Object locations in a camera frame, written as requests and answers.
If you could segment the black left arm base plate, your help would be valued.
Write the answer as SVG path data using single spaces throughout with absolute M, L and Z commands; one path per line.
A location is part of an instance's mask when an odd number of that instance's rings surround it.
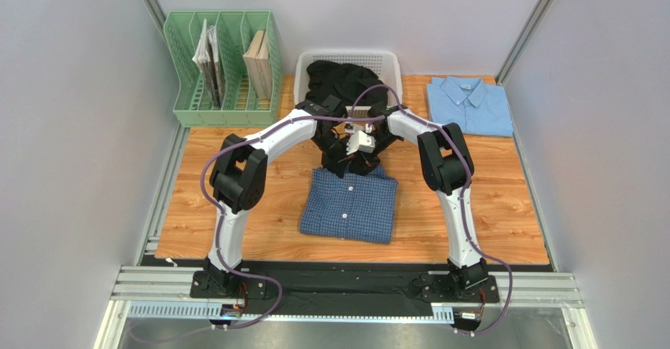
M 204 270 L 193 274 L 190 297 L 195 299 L 264 299 L 267 282 L 234 274 L 208 274 Z

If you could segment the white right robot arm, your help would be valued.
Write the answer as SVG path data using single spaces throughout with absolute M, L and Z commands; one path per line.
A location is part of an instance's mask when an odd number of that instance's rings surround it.
M 447 267 L 451 290 L 459 298 L 475 293 L 488 279 L 488 269 L 484 257 L 476 250 L 469 202 L 474 166 L 460 127 L 456 123 L 440 125 L 427 121 L 403 105 L 388 107 L 377 103 L 366 117 L 378 116 L 384 119 L 373 124 L 373 149 L 355 152 L 349 171 L 369 174 L 379 167 L 379 154 L 397 140 L 416 145 L 423 179 L 436 193 L 445 218 L 450 240 Z

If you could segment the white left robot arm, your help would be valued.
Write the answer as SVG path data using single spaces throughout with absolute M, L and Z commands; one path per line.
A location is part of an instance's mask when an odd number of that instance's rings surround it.
M 240 283 L 241 276 L 231 272 L 241 262 L 248 214 L 263 196 L 269 165 L 281 154 L 312 140 L 322 152 L 322 167 L 344 177 L 348 166 L 346 141 L 334 133 L 333 127 L 346 116 L 344 102 L 329 96 L 322 103 L 300 102 L 285 118 L 256 134 L 226 137 L 220 156 L 208 164 L 217 224 L 204 273 L 212 284 L 232 289 Z

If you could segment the blue checked long sleeve shirt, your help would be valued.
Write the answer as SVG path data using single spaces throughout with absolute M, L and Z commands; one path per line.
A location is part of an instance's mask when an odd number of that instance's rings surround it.
M 312 170 L 311 188 L 300 217 L 302 234 L 390 244 L 398 181 L 383 167 L 369 174 L 345 171 L 343 177 L 320 167 Z

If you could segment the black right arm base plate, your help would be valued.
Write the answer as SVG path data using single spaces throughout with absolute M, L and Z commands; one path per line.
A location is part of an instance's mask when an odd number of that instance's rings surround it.
M 420 274 L 411 285 L 418 288 L 419 299 L 428 303 L 497 303 L 501 301 L 496 279 L 472 287 L 462 287 L 450 274 Z

